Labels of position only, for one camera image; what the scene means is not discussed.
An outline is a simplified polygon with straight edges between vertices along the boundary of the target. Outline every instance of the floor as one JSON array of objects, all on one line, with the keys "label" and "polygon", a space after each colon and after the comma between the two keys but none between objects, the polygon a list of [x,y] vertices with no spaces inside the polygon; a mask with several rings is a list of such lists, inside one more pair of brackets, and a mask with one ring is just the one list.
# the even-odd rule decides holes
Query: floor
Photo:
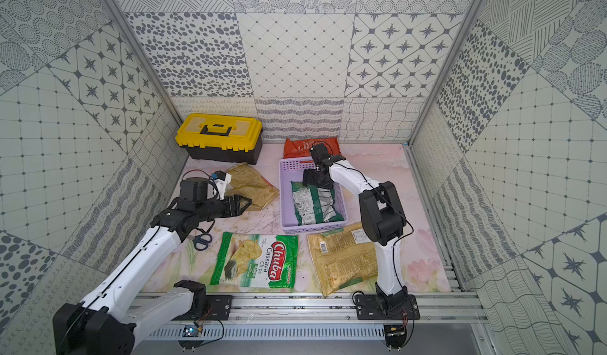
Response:
[{"label": "floor", "polygon": [[[411,237],[401,241],[401,267],[405,283],[410,291],[420,292],[449,292],[451,288],[433,234],[421,204],[411,169],[405,158],[404,149],[400,144],[342,144],[342,154],[357,169],[378,181],[391,181],[401,199],[407,220],[415,227]],[[279,185],[278,162],[282,159],[283,144],[265,144],[259,161],[253,167],[273,185]],[[227,170],[233,163],[208,160],[188,159],[183,172],[192,169],[202,169],[208,173],[217,170]],[[347,224],[360,221],[358,196],[344,189],[346,207],[348,209]],[[200,224],[201,228],[208,227],[207,222]],[[191,241],[185,241],[181,246],[160,265],[156,272],[145,284],[143,292],[166,292],[179,280],[196,280],[209,285],[217,261],[222,232],[283,234],[280,226],[279,199],[260,212],[245,212],[235,218],[225,218],[216,221],[211,231],[213,242],[206,251],[195,251]],[[299,235],[299,253],[297,260],[297,275],[293,290],[263,290],[232,285],[210,285],[209,292],[320,292],[320,285],[315,275],[315,269],[308,250],[306,234]],[[374,291],[376,278],[345,288],[343,291]]]}]

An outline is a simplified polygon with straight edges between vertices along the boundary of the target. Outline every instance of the purple basket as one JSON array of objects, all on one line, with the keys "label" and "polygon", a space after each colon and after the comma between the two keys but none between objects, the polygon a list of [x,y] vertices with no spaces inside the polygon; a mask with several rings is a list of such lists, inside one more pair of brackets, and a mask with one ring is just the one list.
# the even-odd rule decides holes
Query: purple basket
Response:
[{"label": "purple basket", "polygon": [[311,157],[298,157],[292,159],[282,159],[279,161],[280,169],[280,223],[286,234],[295,234],[298,232],[327,231],[341,229],[348,221],[348,212],[345,208],[344,195],[341,185],[335,184],[335,204],[333,207],[341,216],[343,221],[327,222],[317,224],[304,224],[298,226],[295,216],[295,204],[293,203],[293,194],[291,182],[302,182],[304,169],[313,169],[314,161]]}]

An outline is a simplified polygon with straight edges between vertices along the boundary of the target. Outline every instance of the brown snack bag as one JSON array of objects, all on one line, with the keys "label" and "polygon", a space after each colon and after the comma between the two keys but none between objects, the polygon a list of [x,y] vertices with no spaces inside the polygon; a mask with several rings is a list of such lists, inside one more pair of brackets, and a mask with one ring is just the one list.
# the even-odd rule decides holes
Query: brown snack bag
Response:
[{"label": "brown snack bag", "polygon": [[377,275],[375,244],[360,222],[309,234],[308,245],[323,296]]},{"label": "brown snack bag", "polygon": [[237,164],[226,171],[232,176],[230,187],[225,195],[240,194],[253,200],[247,211],[260,211],[268,206],[279,191],[270,184],[257,170],[246,162]]}]

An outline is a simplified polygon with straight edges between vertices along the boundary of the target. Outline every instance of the wall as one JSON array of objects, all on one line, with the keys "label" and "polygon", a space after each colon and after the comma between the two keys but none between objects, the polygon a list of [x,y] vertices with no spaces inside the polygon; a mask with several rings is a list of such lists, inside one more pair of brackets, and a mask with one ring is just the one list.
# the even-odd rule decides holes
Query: wall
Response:
[{"label": "wall", "polygon": [[406,142],[471,0],[116,1],[182,117]]},{"label": "wall", "polygon": [[0,353],[107,277],[185,163],[100,0],[0,0]]},{"label": "wall", "polygon": [[605,1],[488,0],[412,145],[505,354],[606,351]]}]

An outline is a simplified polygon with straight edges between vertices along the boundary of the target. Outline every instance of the mounting plate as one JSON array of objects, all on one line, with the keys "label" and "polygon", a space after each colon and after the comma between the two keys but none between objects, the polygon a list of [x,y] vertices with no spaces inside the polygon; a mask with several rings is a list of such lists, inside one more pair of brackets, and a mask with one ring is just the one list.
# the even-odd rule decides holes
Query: mounting plate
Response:
[{"label": "mounting plate", "polygon": [[[357,294],[354,296],[356,303],[356,315],[359,321],[371,320],[395,320],[402,321],[401,310],[394,311],[388,315],[383,315],[379,311],[379,302],[375,294]],[[403,304],[403,308],[407,313],[409,320],[420,319],[420,309],[417,305],[417,300],[413,294],[409,294],[407,300]]]},{"label": "mounting plate", "polygon": [[[206,321],[227,321],[230,317],[230,310],[232,309],[232,298],[229,294],[212,294],[206,296],[208,303],[211,304],[211,312],[206,317]],[[191,321],[194,318],[190,314],[179,315],[172,319],[172,321]]]}]

